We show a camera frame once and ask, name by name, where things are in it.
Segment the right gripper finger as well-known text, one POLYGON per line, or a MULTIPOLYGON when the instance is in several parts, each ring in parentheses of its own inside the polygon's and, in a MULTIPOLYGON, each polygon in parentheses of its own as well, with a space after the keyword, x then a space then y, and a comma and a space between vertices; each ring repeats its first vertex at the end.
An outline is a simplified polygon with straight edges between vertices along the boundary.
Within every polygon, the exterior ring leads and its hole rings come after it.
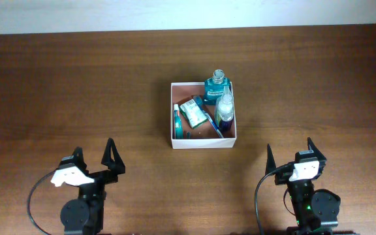
POLYGON ((312 150, 313 153, 316 155, 316 158, 320 162, 326 162, 326 157, 320 152, 320 150, 315 146, 312 139, 310 137, 307 138, 307 145, 309 150, 312 150))
POLYGON ((274 159, 274 155, 271 149, 271 146, 267 144, 267 160, 266 160, 266 169, 265 169, 265 174, 269 174, 273 172, 276 169, 276 163, 274 159))

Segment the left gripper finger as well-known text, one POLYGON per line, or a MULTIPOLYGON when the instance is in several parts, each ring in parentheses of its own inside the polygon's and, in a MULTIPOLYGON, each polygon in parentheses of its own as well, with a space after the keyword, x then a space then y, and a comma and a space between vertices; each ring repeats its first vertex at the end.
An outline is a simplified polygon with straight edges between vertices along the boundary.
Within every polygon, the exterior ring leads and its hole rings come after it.
POLYGON ((101 164, 106 166, 115 174, 125 173, 125 164, 120 157, 115 142, 112 138, 107 140, 101 164))
POLYGON ((84 162, 83 149, 81 147, 76 147, 72 153, 72 162, 82 171, 85 172, 87 165, 84 162))

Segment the white teal toothpaste tube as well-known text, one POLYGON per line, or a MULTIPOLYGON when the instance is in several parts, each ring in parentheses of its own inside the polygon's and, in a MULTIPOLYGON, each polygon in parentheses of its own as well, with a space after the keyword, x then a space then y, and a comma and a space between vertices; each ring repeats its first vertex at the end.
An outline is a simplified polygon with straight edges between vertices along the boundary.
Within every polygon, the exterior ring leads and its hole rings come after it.
POLYGON ((180 118, 180 109, 178 104, 173 105, 174 111, 174 138, 175 139, 183 139, 183 127, 180 118))

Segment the clear spray bottle blue liquid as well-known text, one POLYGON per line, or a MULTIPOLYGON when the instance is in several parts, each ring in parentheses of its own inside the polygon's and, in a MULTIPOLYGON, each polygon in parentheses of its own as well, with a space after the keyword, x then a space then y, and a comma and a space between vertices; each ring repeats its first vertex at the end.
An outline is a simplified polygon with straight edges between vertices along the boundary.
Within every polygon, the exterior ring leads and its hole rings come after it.
POLYGON ((224 86, 223 94, 216 100, 214 118, 221 133, 231 129, 234 119, 234 97, 230 86, 224 86))

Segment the green white floss packet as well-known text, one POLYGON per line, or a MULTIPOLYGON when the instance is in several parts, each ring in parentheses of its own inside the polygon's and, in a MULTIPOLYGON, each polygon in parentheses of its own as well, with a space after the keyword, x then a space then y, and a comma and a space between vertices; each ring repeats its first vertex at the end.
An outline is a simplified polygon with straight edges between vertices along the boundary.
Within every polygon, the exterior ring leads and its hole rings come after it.
POLYGON ((206 115, 193 99, 183 103, 180 106, 180 110, 192 129, 201 126, 208 120, 206 115))

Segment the teal mouthwash bottle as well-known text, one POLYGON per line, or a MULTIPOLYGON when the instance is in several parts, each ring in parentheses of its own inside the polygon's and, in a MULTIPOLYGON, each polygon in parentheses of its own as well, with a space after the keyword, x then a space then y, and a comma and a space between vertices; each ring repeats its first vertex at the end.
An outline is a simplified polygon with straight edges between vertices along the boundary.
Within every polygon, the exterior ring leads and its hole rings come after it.
POLYGON ((217 99, 223 94, 225 86, 231 89, 230 79, 225 76, 223 70, 215 70, 212 77, 204 82, 204 104, 215 105, 217 99))

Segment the blue white toothbrush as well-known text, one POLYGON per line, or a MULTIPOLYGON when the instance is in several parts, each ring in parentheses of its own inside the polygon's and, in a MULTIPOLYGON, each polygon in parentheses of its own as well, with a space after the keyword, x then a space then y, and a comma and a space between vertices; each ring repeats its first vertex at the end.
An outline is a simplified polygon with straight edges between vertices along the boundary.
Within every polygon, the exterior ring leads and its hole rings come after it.
POLYGON ((224 138, 223 134, 221 133, 221 131, 218 129, 217 125, 215 124, 214 120, 212 119, 212 117, 209 115, 209 113, 207 113, 207 111, 205 111, 205 109, 203 109, 203 101, 202 101, 202 98, 199 96, 199 95, 195 95, 193 96, 193 100, 196 102, 196 104, 198 105, 198 107, 200 108, 200 111, 207 117, 207 120, 211 123, 213 129, 215 130, 215 132, 217 133, 217 135, 219 136, 219 138, 224 138))

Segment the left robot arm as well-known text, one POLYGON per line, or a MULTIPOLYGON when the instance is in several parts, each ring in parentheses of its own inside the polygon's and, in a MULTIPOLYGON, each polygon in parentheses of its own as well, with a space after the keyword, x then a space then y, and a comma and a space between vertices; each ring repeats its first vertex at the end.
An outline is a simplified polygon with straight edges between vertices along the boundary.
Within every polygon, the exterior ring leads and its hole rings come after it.
POLYGON ((101 164, 107 169, 90 173, 83 149, 77 147, 71 155, 62 158, 55 170, 51 182, 56 187, 66 184, 78 188, 78 197, 61 209, 65 234, 98 234, 103 229, 105 186, 117 183, 118 176, 125 173, 125 164, 112 138, 107 140, 101 164))

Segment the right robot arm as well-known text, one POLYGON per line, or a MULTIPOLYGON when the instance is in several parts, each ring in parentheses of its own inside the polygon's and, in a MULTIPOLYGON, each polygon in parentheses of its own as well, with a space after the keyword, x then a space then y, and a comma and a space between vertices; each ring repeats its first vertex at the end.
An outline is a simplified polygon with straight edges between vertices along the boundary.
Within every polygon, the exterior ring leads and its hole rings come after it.
POLYGON ((338 226, 337 216, 341 199, 326 189, 314 189, 317 180, 326 166, 326 157, 313 141, 307 139, 308 150, 299 151, 295 159, 277 166, 272 149, 267 146, 267 176, 275 177, 276 185, 286 185, 297 225, 288 227, 287 234, 332 234, 338 226))

